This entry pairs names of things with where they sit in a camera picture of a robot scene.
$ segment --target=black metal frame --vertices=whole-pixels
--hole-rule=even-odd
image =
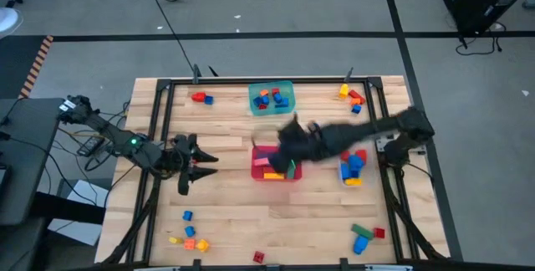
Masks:
[[[294,84],[342,84],[344,82],[344,77],[258,77],[258,78],[199,78],[198,84],[256,84],[256,83],[267,83],[277,80],[291,80]],[[382,85],[382,79],[380,77],[352,77],[350,79],[350,83],[353,84],[363,84],[364,86],[364,93],[367,98],[367,106],[369,110],[369,117],[370,119],[377,120],[377,115],[375,113],[375,106],[374,106],[374,100],[371,93],[372,87],[375,87],[377,90],[377,95],[379,99],[381,114],[383,116],[388,115],[388,109],[386,106],[386,98],[385,93],[383,91],[383,85]],[[163,120],[163,127],[161,131],[160,139],[162,141],[167,141],[168,134],[169,134],[169,124],[171,121],[171,110],[173,106],[173,99],[174,99],[174,91],[175,87],[180,84],[192,84],[191,79],[159,79],[156,84],[156,92],[155,92],[155,98],[153,103],[153,109],[152,109],[152,116],[150,118],[150,128],[149,128],[149,138],[154,139],[155,135],[155,129],[156,129],[156,122],[158,120],[158,114],[159,109],[161,105],[161,96],[163,95],[164,90],[168,90],[167,92],[167,101],[166,101],[166,109],[164,112],[164,120]],[[403,211],[409,216],[410,219],[410,210],[409,210],[409,203],[407,201],[406,197],[406,191],[405,191],[405,185],[403,183],[403,178],[401,175],[399,175],[399,172],[395,172],[397,174],[395,176],[395,182],[397,191],[399,193],[399,202],[400,205],[403,208]],[[388,177],[388,172],[385,166],[380,165],[380,177],[381,181],[383,182],[383,192],[385,194],[385,198],[387,197],[387,188],[390,188],[390,182]],[[145,189],[148,181],[148,173],[143,172],[141,174],[140,178],[140,185],[138,186],[138,194],[135,201],[135,212],[134,212],[134,220],[140,215],[140,210],[143,206],[143,201],[145,198]],[[161,186],[161,180],[155,179],[153,181],[153,189],[156,189],[157,194],[155,205],[153,206],[150,215],[148,217],[148,223],[146,227],[146,235],[145,235],[145,242],[143,247],[143,257],[141,262],[143,263],[149,263],[150,261],[150,251],[152,248],[152,237],[154,234],[155,229],[155,216],[156,216],[156,210],[157,210],[157,197],[160,191]],[[400,241],[400,232],[398,228],[398,224],[395,218],[395,211],[392,207],[387,205],[387,214],[389,219],[389,225],[390,225],[390,234],[392,235],[392,241],[394,245],[394,252],[395,252],[395,258],[396,262],[402,261],[404,258],[403,254],[403,248]],[[407,228],[407,237],[409,238],[409,247],[410,247],[410,253],[412,259],[420,259],[418,247],[416,246],[415,240],[412,237],[411,232]],[[132,244],[130,245],[130,248],[127,253],[126,262],[127,263],[133,263],[134,262],[134,253],[135,253],[135,247],[136,247],[136,239],[133,240]],[[321,268],[324,270],[340,270],[341,266],[347,265],[348,270],[349,267],[351,268],[362,268],[363,265],[348,265],[347,259],[344,260],[341,258],[340,265],[319,265],[319,266],[313,266],[313,265],[307,265],[306,268]],[[300,268],[303,266],[285,266],[285,269],[288,269],[288,267],[295,267]],[[240,269],[249,269],[246,266],[239,266]],[[229,266],[228,269],[236,269],[236,266]],[[258,269],[258,267],[251,266],[251,270]]]

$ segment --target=gray floor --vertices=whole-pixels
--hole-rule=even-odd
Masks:
[[[395,0],[406,32],[452,31],[441,0]],[[521,1],[501,19],[535,30]],[[393,31],[385,0],[183,0],[163,3],[177,33]],[[18,34],[169,33],[154,0],[26,0]],[[461,57],[456,39],[408,39],[466,261],[535,265],[535,39],[503,38],[503,53]],[[220,75],[404,74],[395,39],[311,38],[184,41],[193,63]],[[471,49],[487,50],[490,40]],[[33,97],[88,95],[118,111],[136,77],[190,71],[175,42],[54,43]],[[522,90],[532,92],[528,97]],[[68,144],[64,136],[58,139]],[[61,156],[69,179],[82,178]],[[114,162],[89,173],[111,178]],[[52,171],[53,185],[58,175]],[[46,178],[40,188],[46,189]]]

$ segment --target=white paper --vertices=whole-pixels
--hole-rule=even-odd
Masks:
[[[78,182],[76,182],[76,185],[74,185],[74,190],[78,194],[94,201],[95,194],[93,190],[91,189],[91,187],[93,187],[94,190],[97,192],[97,196],[96,196],[97,205],[100,207],[103,207],[104,200],[106,198],[106,195],[108,194],[108,191],[106,191],[104,188],[97,187],[96,185],[93,185],[93,184],[90,185],[88,182],[78,180]],[[82,197],[78,196],[72,191],[70,192],[67,199],[93,205],[93,203],[83,199]],[[48,230],[56,231],[58,228],[61,228],[62,226],[66,225],[69,222],[71,221],[62,220],[62,219],[54,219],[52,220],[50,225],[48,225]],[[94,246],[99,240],[101,231],[102,231],[102,225],[89,224],[89,223],[83,223],[83,222],[73,222],[72,224],[66,226],[65,228],[59,229],[57,233],[63,234],[65,237],[73,238],[82,243],[86,243],[88,245]]]

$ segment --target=orange striped tape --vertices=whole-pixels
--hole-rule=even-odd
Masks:
[[[20,90],[20,95],[18,96],[19,99],[28,98],[30,96],[30,92],[32,92],[33,86],[37,81],[39,71],[41,71],[44,60],[47,58],[47,54],[50,50],[50,46],[52,46],[53,40],[54,37],[47,36],[47,38],[45,38],[41,43],[41,48],[39,48],[39,51],[37,52],[37,56],[35,57],[35,61],[33,61],[32,68],[30,69],[28,76],[26,77],[26,81],[24,82],[24,86]]]

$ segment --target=green block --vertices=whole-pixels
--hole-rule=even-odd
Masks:
[[[287,179],[293,179],[295,177],[295,163],[290,164],[290,167],[288,168],[288,172],[286,173]]]
[[[374,239],[374,233],[372,233],[370,230],[366,228],[363,228],[360,225],[353,224],[353,227],[351,228],[351,230],[353,230],[358,235],[368,238],[370,241]]]

